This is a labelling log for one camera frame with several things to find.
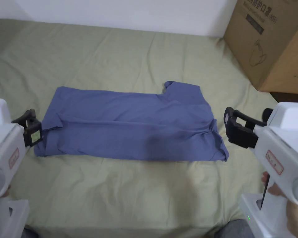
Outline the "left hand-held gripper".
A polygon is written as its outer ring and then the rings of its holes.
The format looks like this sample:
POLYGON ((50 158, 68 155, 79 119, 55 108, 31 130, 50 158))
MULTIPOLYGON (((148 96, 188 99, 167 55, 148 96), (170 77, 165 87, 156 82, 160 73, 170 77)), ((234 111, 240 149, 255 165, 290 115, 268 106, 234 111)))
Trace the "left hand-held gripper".
POLYGON ((26 152, 43 140, 42 124, 34 109, 11 120, 5 100, 0 99, 0 238, 20 238, 29 215, 27 200, 11 200, 4 194, 26 152))

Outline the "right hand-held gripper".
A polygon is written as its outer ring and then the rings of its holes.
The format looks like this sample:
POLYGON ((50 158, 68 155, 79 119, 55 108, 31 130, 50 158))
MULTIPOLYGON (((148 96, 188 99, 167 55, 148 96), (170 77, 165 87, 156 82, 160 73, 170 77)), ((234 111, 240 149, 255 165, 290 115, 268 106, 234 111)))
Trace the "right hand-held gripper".
POLYGON ((270 175, 267 187, 278 185, 285 197, 266 193, 241 195, 239 206, 255 238, 292 238, 286 227, 286 204, 298 205, 298 103, 280 102, 267 123, 227 107, 223 117, 228 141, 252 148, 270 175), (245 125, 237 123, 237 118, 245 125), (255 127, 252 131, 246 127, 255 127))

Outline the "person's right hand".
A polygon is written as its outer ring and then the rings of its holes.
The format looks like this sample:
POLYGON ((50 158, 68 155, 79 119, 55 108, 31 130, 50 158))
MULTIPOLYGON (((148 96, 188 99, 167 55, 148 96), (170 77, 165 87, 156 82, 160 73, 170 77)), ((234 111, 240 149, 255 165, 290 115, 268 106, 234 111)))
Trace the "person's right hand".
POLYGON ((268 193, 274 195, 274 196, 282 196, 284 198, 287 198, 285 196, 285 194, 282 192, 282 190, 279 188, 279 186, 274 183, 272 186, 268 186, 269 183, 269 174, 267 171, 262 173, 262 177, 261 177, 261 181, 262 183, 265 185, 265 191, 267 191, 268 193))

